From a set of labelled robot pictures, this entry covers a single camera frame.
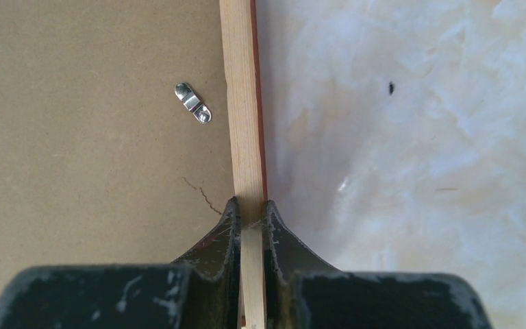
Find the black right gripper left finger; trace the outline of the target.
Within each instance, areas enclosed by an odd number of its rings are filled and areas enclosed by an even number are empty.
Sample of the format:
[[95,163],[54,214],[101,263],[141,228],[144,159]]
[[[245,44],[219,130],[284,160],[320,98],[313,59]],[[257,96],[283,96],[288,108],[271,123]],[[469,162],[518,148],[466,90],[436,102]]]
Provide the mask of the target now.
[[239,205],[167,264],[59,265],[18,273],[0,328],[238,328]]

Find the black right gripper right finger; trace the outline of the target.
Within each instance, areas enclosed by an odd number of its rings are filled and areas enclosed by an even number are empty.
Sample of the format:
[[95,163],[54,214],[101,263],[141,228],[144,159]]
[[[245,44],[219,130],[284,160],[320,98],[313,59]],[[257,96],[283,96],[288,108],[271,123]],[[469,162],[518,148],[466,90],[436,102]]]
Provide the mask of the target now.
[[341,271],[262,214],[269,328],[490,328],[474,288],[447,273]]

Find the red wooden picture frame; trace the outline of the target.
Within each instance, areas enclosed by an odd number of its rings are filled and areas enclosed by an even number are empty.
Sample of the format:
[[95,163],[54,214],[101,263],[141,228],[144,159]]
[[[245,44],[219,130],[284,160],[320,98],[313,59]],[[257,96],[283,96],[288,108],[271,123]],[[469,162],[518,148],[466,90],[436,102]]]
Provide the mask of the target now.
[[167,264],[213,229],[234,198],[227,33],[253,9],[0,1],[0,295],[30,267]]

